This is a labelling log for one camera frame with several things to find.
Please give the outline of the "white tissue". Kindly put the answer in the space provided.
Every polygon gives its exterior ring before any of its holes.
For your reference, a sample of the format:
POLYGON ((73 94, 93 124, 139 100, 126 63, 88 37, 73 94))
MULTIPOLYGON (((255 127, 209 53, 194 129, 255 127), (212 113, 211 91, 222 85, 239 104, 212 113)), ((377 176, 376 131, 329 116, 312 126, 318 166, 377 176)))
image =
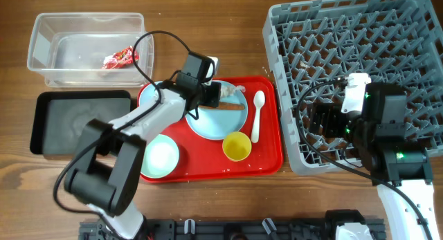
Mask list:
POLYGON ((235 95, 237 91, 244 93, 246 88, 244 86, 222 86, 220 98, 227 98, 229 96, 235 95))

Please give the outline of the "orange carrot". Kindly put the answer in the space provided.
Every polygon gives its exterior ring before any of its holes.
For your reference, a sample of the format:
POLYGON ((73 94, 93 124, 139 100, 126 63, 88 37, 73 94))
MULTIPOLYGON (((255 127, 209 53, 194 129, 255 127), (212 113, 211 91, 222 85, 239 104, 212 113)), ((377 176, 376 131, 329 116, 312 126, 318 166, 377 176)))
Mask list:
POLYGON ((243 104, 235 104, 230 102, 219 102, 216 107, 210 107, 210 106, 199 106, 202 109, 218 109, 218 110, 227 110, 227 111, 242 111, 245 110, 245 106, 243 104))

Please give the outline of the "light blue plate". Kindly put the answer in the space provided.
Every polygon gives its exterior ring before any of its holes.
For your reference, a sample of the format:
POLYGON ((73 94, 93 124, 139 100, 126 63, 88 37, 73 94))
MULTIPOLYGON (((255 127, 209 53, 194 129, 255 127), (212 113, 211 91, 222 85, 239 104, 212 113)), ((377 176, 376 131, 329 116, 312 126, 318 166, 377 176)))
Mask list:
POLYGON ((247 102, 244 94, 236 90, 234 94, 220 99, 221 102, 240 104, 242 110, 219 110, 198 108, 199 119, 195 120, 190 114, 186 121, 190 128, 199 136, 209 140, 223 140, 228 134, 239 131, 248 116, 247 102))

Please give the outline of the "light blue rice bowl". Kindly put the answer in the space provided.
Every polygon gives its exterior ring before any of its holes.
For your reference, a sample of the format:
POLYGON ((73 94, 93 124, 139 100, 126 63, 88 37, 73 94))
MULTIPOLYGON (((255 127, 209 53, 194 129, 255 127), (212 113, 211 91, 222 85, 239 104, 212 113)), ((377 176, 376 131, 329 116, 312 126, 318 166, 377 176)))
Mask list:
POLYGON ((159 92, 153 84, 146 84, 138 93, 138 107, 154 105, 159 98, 159 92))

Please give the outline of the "white plastic spoon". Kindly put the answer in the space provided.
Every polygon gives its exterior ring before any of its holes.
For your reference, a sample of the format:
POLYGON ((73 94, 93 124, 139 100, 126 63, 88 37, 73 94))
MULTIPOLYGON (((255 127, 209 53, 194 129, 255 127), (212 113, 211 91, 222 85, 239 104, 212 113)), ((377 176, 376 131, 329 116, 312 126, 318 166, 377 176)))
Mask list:
POLYGON ((260 112, 261 108, 266 102, 265 94, 263 91, 257 91, 254 98, 253 104, 255 106, 255 116, 253 121, 253 128, 251 131, 251 142, 257 143, 260 138, 260 112))

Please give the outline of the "yellow plastic cup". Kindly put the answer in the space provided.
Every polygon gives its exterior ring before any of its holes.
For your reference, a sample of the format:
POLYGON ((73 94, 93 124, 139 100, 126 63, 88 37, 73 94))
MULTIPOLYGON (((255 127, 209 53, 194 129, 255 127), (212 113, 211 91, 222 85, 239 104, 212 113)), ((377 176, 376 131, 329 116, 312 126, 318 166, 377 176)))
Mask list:
POLYGON ((252 150, 252 143, 245 133, 235 131, 223 139, 222 150, 229 160, 239 162, 249 156, 252 150))

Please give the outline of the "red snack wrapper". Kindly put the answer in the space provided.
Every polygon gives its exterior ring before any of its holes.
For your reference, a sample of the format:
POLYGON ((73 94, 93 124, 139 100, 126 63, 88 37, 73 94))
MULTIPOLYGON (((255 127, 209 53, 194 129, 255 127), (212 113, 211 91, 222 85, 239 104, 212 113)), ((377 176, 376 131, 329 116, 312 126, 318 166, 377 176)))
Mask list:
POLYGON ((133 46, 128 46, 125 49, 114 53, 113 55, 105 57, 101 69, 120 69, 139 59, 137 50, 134 50, 133 46))

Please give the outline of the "pale green bowl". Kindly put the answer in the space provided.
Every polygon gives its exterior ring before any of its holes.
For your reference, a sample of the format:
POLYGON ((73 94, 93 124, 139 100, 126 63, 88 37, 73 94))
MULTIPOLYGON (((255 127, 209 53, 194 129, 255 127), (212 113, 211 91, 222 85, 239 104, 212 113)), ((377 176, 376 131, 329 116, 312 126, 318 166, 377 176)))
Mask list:
POLYGON ((171 174, 179 162, 178 145, 169 136, 159 134, 146 148, 141 174, 148 178, 163 178, 171 174))

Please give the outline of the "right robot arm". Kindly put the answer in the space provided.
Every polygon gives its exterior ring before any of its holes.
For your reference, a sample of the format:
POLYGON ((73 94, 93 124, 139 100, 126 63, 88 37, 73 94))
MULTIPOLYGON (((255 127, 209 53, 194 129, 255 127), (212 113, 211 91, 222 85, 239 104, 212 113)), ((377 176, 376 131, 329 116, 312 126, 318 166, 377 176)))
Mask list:
POLYGON ((347 95, 357 108, 315 102, 310 132, 343 138, 357 150, 366 178, 383 204, 393 239, 439 239, 434 210, 431 163, 425 149, 407 140, 404 121, 407 97, 396 84, 355 86, 347 95))

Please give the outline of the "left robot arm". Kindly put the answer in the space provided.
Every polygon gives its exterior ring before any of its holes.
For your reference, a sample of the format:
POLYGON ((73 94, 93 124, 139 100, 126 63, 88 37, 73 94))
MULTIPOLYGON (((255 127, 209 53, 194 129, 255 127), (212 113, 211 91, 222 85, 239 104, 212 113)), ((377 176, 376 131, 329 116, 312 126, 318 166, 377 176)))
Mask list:
POLYGON ((154 95, 109 122, 93 119, 80 136, 75 156, 57 185, 100 217, 106 237, 148 239, 145 217, 133 202, 147 144, 200 105, 217 107, 221 85, 212 79, 218 60, 190 52, 172 79, 153 84, 154 95))

